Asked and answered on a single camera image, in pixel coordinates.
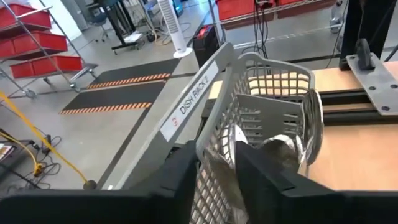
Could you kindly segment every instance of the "chair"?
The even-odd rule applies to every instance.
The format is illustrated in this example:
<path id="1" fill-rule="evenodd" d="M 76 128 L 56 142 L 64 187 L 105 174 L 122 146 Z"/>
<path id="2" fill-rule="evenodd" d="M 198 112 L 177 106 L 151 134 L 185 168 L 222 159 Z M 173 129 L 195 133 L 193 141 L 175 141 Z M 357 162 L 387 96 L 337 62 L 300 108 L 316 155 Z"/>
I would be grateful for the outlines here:
<path id="1" fill-rule="evenodd" d="M 106 14 L 104 12 L 101 12 L 100 9 L 96 8 L 94 10 L 90 10 L 87 7 L 84 7 L 81 10 L 81 14 L 85 18 L 85 21 L 89 23 L 90 25 L 96 26 L 96 27 L 101 27 L 102 28 L 102 33 L 101 33 L 101 40 L 102 42 L 105 42 L 104 37 L 109 38 L 108 32 L 106 29 L 103 27 L 104 24 L 106 24 Z"/>

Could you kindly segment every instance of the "yellow cable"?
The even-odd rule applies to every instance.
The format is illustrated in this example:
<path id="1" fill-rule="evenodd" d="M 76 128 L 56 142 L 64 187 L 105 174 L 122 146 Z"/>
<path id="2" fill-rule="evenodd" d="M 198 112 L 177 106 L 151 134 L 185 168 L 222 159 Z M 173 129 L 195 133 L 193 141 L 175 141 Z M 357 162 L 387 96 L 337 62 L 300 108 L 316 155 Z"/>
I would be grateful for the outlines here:
<path id="1" fill-rule="evenodd" d="M 19 111 L 17 106 L 0 90 L 0 97 L 11 107 L 11 109 L 25 122 L 26 125 L 32 130 L 32 132 L 44 143 L 44 145 L 49 148 L 58 158 L 60 158 L 64 163 L 70 166 L 79 176 L 83 179 L 85 183 L 88 183 L 86 177 L 78 170 L 71 162 L 65 159 L 55 148 L 35 129 L 34 125 Z"/>
<path id="2" fill-rule="evenodd" d="M 21 142 L 19 142 L 18 140 L 14 139 L 13 137 L 4 134 L 0 131 L 0 135 L 2 135 L 3 137 L 5 137 L 6 139 L 8 139 L 9 141 L 13 141 L 16 144 L 20 145 L 23 149 L 25 149 L 29 155 L 31 156 L 33 163 L 34 163 L 34 172 L 37 172 L 37 169 L 39 168 L 39 164 L 37 163 L 37 160 L 35 158 L 35 156 L 33 155 L 33 153 L 28 149 L 28 147 L 26 147 L 24 144 L 22 144 Z"/>

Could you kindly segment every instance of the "metal shelving rack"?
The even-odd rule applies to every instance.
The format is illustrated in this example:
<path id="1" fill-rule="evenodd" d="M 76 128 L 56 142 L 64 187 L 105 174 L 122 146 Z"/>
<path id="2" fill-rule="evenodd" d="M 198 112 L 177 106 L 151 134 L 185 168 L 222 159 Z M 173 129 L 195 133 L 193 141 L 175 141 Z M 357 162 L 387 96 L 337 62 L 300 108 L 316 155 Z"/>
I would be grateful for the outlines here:
<path id="1" fill-rule="evenodd" d="M 46 75 L 42 75 L 42 76 L 37 76 L 37 77 L 32 77 L 32 78 L 43 78 L 43 81 L 45 81 L 47 84 L 51 85 L 50 80 L 48 79 L 49 76 L 53 76 L 53 75 L 62 75 L 62 77 L 67 81 L 67 83 L 69 84 L 70 88 L 74 89 L 76 92 L 80 92 L 80 88 L 76 85 L 76 79 L 80 78 L 82 75 L 86 74 L 86 73 L 90 73 L 93 77 L 96 78 L 96 75 L 93 71 L 93 69 L 95 68 L 95 65 L 87 63 L 84 58 L 81 56 L 81 54 L 79 53 L 78 49 L 75 47 L 75 45 L 72 43 L 72 41 L 69 39 L 69 37 L 66 35 L 65 31 L 62 29 L 62 27 L 59 25 L 59 23 L 57 22 L 57 20 L 54 18 L 54 16 L 52 15 L 52 13 L 49 11 L 49 9 L 52 8 L 52 6 L 46 6 L 44 4 L 44 2 L 42 0 L 39 0 L 40 3 L 43 5 L 43 8 L 41 9 L 36 9 L 32 12 L 28 12 L 25 13 L 23 15 L 17 16 L 14 11 L 9 7 L 9 5 L 4 1 L 4 0 L 0 0 L 3 4 L 4 7 L 11 13 L 11 15 L 15 18 L 16 23 L 13 25 L 10 25 L 8 27 L 4 27 L 0 29 L 0 33 L 5 33 L 9 30 L 12 29 L 18 29 L 18 28 L 22 28 L 23 31 L 26 34 L 30 35 L 30 38 L 32 38 L 32 40 L 35 42 L 35 44 L 39 47 L 39 50 L 35 50 L 34 52 L 27 52 L 24 55 L 27 54 L 34 54 L 37 52 L 41 52 L 43 53 L 43 55 L 48 58 L 50 60 L 50 63 L 55 67 L 55 69 L 57 70 L 56 72 L 53 73 L 49 73 Z M 76 52 L 76 54 L 80 57 L 81 61 L 83 62 L 83 69 L 80 70 L 79 72 L 77 72 L 73 77 L 68 78 L 66 76 L 65 71 L 61 70 L 59 68 L 59 66 L 55 63 L 54 59 L 50 56 L 52 55 L 51 53 L 48 52 L 48 50 L 44 49 L 39 41 L 32 35 L 31 31 L 29 30 L 29 27 L 34 26 L 35 30 L 47 30 L 48 28 L 46 27 L 42 27 L 40 28 L 40 26 L 37 25 L 32 25 L 32 24 L 25 24 L 24 22 L 21 21 L 21 19 L 25 16 L 29 16 L 38 12 L 42 12 L 42 11 L 48 11 L 49 16 L 51 17 L 51 19 L 54 21 L 55 25 L 58 26 L 58 28 L 60 29 L 60 31 L 62 32 L 62 34 L 67 38 L 68 43 L 70 44 L 70 46 L 74 49 L 74 51 Z M 19 57 L 23 57 L 23 55 L 16 55 L 14 57 L 11 58 L 5 58 L 5 60 L 3 60 L 1 63 L 5 62 L 6 60 L 12 60 L 12 59 L 16 59 Z M 20 84 L 18 84 L 13 78 L 11 78 L 1 67 L 0 67 L 0 73 L 2 73 L 5 77 L 7 77 L 11 82 L 13 82 L 13 84 L 15 84 L 16 87 L 18 87 L 18 89 L 20 91 L 22 91 L 27 97 L 29 98 L 34 98 L 36 96 L 36 93 L 28 88 L 24 89 L 22 86 L 20 86 Z"/>
<path id="2" fill-rule="evenodd" d="M 307 4 L 320 2 L 320 1 L 324 1 L 324 0 L 304 0 L 304 1 L 299 1 L 299 2 L 293 2 L 291 4 L 286 4 L 286 5 L 282 5 L 282 6 L 276 6 L 276 7 L 272 7 L 272 8 L 269 8 L 269 9 L 265 9 L 263 12 L 258 12 L 258 14 L 259 14 L 259 16 L 265 16 L 266 14 L 275 13 L 275 12 L 283 11 L 283 10 L 286 10 L 286 9 L 292 9 L 292 8 L 295 8 L 295 7 L 304 6 L 304 5 L 307 5 Z M 215 27 L 217 27 L 217 25 L 225 26 L 225 25 L 232 24 L 232 23 L 235 23 L 235 22 L 244 21 L 244 20 L 253 18 L 255 16 L 255 13 L 252 12 L 252 13 L 249 13 L 249 14 L 245 14 L 245 15 L 241 15 L 241 16 L 236 16 L 236 17 L 232 17 L 232 18 L 229 18 L 229 19 L 225 19 L 225 20 L 222 20 L 222 21 L 217 21 L 215 13 L 214 13 L 214 10 L 213 10 L 212 1 L 208 0 L 208 4 L 210 6 L 211 18 L 213 20 L 212 24 Z M 331 19 L 330 19 L 330 27 L 328 27 L 329 29 L 331 29 L 332 33 L 334 33 L 334 30 L 336 29 L 336 27 L 340 27 L 342 25 L 342 23 L 336 25 L 336 21 L 341 21 L 340 17 L 338 19 L 334 18 L 335 17 L 335 8 L 336 7 L 337 6 L 335 4 L 333 6 L 332 13 L 331 13 L 332 15 L 331 15 Z M 216 29 L 216 35 L 217 35 L 217 39 L 218 39 L 219 43 L 222 43 L 223 41 L 220 38 L 220 34 L 218 32 L 218 29 Z M 247 47 L 249 45 L 254 45 L 254 43 L 255 42 L 242 43 L 242 44 L 234 45 L 234 48 L 235 49 L 240 49 L 240 48 L 243 48 L 243 47 Z"/>

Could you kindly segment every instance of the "gray concrete floor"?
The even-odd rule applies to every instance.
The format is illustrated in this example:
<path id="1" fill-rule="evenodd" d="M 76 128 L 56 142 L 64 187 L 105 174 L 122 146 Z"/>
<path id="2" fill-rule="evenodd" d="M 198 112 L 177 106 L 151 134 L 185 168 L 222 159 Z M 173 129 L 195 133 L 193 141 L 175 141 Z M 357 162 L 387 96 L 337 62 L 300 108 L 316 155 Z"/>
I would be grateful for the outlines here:
<path id="1" fill-rule="evenodd" d="M 209 5 L 204 0 L 189 0 L 184 3 L 185 12 L 179 21 L 189 22 L 190 27 L 185 31 L 185 37 L 191 37 L 196 31 L 201 21 L 211 22 L 208 14 Z M 278 37 L 285 34 L 300 33 L 306 30 L 328 26 L 330 10 L 324 9 L 311 12 L 297 17 L 274 20 L 269 22 L 269 37 Z M 391 29 L 386 41 L 386 47 L 398 44 L 397 19 L 393 18 Z M 97 63 L 95 69 L 97 74 L 103 71 L 121 67 L 130 67 L 144 63 L 157 62 L 172 58 L 174 47 L 172 44 L 158 46 L 146 43 L 139 50 L 121 49 L 119 55 L 114 55 L 111 46 L 118 44 L 118 40 L 113 32 L 110 32 L 110 39 L 105 43 L 93 41 L 98 38 L 101 30 L 92 28 L 84 32 L 82 36 L 75 39 L 73 43 L 79 49 L 83 58 L 89 63 Z M 253 41 L 253 28 L 242 27 L 226 32 L 226 38 L 233 44 Z M 277 40 L 267 45 L 269 57 L 276 60 L 293 60 L 305 57 L 315 57 L 330 55 L 335 43 L 335 34 L 329 30 L 317 32 L 306 36 L 297 36 L 285 40 Z M 76 55 L 72 50 L 67 55 Z M 333 60 L 330 67 L 336 67 L 338 60 Z M 302 63 L 311 69 L 321 69 L 327 64 L 327 60 Z M 198 71 L 198 65 L 194 54 L 183 58 L 172 75 L 181 75 Z M 153 127 L 164 116 L 164 111 L 175 100 L 178 94 L 185 88 L 191 77 L 170 79 L 156 102 L 152 105 L 148 115 L 142 125 L 137 130 L 132 141 L 129 143 L 121 160 L 117 164 L 114 172 L 109 177 L 107 183 L 116 184 L 126 170 L 126 167 L 142 147 L 144 141 L 148 141 L 148 135 L 153 132 Z M 85 75 L 78 80 L 79 86 L 87 86 L 93 77 Z M 17 107 L 41 130 L 52 136 L 61 136 L 63 141 L 57 146 L 58 151 L 68 160 L 75 164 L 86 175 L 88 179 L 97 181 L 109 165 L 111 159 L 119 149 L 120 145 L 139 119 L 142 111 L 109 111 L 105 113 L 58 115 L 58 112 L 69 103 L 75 96 L 74 91 L 70 91 L 69 86 L 61 76 L 51 77 L 55 89 L 48 86 L 41 79 L 21 80 L 18 83 L 30 88 L 37 93 L 53 91 L 51 94 L 39 95 L 36 99 L 26 97 L 14 98 L 12 101 Z M 18 89 L 8 80 L 0 80 L 0 89 L 6 94 L 23 96 Z M 183 134 L 177 142 L 185 143 L 193 139 L 197 132 L 200 122 L 200 113 L 205 101 L 201 102 L 197 111 L 184 129 Z M 38 141 L 26 125 L 5 106 L 0 106 L 0 127 L 18 139 L 30 139 Z M 83 182 L 74 171 L 62 163 L 62 169 L 58 175 L 46 177 L 44 182 L 50 183 L 53 189 L 80 189 Z M 32 161 L 26 159 L 23 164 L 16 166 L 16 171 L 27 174 L 32 170 Z M 8 184 L 24 183 L 17 177 L 10 175 L 0 183 L 0 192 L 7 189 Z"/>

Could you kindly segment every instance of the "white wall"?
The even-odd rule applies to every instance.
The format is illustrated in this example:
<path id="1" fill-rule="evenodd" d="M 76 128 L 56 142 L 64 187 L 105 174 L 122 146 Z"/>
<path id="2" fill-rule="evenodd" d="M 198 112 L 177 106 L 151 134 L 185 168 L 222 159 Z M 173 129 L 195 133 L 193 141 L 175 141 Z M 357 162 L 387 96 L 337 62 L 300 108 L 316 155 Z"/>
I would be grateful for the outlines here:
<path id="1" fill-rule="evenodd" d="M 42 0 L 42 1 L 46 6 L 52 6 L 50 12 L 57 20 L 59 25 L 62 27 L 63 31 L 65 31 L 69 39 L 73 40 L 81 35 L 79 27 L 76 25 L 76 22 L 73 20 L 72 16 L 67 11 L 65 6 L 62 4 L 61 0 Z M 29 2 L 30 5 L 36 9 L 40 9 L 41 7 L 43 7 L 39 0 L 29 0 Z M 62 35 L 61 30 L 54 23 L 54 21 L 52 21 L 51 33 Z"/>

